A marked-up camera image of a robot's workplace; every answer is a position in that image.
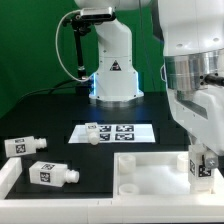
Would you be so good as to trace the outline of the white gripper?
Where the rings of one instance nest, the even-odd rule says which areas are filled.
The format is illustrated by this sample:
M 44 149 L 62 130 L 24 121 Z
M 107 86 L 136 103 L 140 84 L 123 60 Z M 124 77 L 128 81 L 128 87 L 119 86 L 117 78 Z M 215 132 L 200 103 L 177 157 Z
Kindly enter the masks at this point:
M 167 95 L 173 119 L 212 150 L 205 153 L 205 167 L 217 168 L 217 155 L 224 156 L 224 88 L 195 91 L 189 102 L 178 101 L 171 89 Z

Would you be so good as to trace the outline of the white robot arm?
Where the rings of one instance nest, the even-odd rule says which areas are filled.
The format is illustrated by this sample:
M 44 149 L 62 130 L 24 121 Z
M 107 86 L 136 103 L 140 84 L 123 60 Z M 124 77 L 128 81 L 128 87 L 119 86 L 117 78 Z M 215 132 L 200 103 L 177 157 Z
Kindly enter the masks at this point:
M 152 7 L 163 42 L 163 71 L 173 119 L 196 139 L 199 163 L 224 155 L 224 0 L 74 0 L 79 20 L 95 25 L 99 67 L 90 98 L 102 103 L 141 97 L 130 28 L 115 14 Z

